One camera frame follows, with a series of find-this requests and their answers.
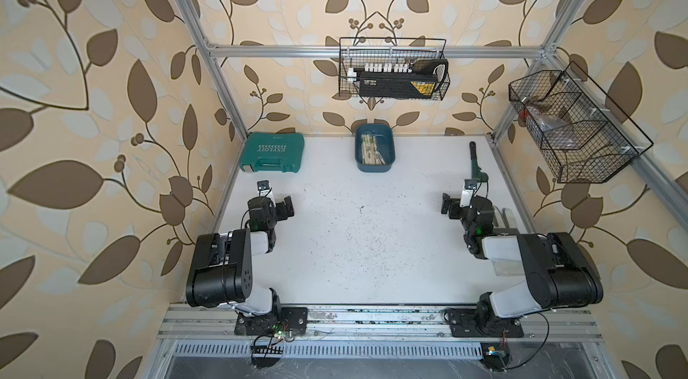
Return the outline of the teal plastic storage box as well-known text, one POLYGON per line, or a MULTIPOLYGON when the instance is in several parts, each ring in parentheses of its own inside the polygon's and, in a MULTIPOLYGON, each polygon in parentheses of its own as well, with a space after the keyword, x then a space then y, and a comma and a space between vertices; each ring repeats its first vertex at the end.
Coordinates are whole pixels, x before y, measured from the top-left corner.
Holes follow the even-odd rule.
POLYGON ((384 173, 396 159, 392 129, 385 124, 363 124, 355 131, 355 160, 365 173, 384 173))

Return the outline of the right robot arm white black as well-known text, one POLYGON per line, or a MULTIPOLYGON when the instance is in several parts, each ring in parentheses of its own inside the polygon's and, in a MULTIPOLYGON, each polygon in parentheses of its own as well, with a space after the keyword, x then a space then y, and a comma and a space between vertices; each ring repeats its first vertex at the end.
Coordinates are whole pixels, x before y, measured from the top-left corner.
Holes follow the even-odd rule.
POLYGON ((587 307, 604 297, 591 262, 567 232, 512 233, 494 225, 495 209, 483 196, 442 196, 441 214, 458 220, 471 255, 479 260, 516 262, 524 280, 480 296, 478 318, 516 319, 561 307, 587 307))

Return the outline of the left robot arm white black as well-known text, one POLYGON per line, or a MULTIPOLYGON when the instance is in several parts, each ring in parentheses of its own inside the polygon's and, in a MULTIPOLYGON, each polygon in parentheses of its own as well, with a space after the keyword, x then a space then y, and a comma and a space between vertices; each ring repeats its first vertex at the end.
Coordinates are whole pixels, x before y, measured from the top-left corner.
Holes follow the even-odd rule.
POLYGON ((186 282, 191 307, 228 305, 247 317, 277 317, 281 303, 274 289, 254 282, 253 259, 272 253, 276 225, 295 215, 290 196, 274 203, 270 196, 247 202, 248 221, 227 233, 200 236, 186 282))

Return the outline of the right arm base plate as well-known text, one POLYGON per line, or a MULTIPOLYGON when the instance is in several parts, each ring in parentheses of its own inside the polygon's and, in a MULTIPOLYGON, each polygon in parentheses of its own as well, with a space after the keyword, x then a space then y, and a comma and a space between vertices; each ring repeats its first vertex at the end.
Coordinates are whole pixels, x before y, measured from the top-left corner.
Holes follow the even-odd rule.
POLYGON ((489 308, 448 308, 444 320, 453 338, 523 338, 519 320, 500 318, 489 308))

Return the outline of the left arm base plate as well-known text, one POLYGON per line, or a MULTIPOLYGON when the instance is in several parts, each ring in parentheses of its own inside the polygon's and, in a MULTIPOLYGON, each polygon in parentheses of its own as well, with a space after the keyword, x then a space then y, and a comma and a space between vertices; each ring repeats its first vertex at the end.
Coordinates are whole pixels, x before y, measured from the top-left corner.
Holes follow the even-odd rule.
POLYGON ((302 336, 308 325, 306 307, 274 307, 272 312, 263 316, 238 314, 234 334, 236 336, 302 336))

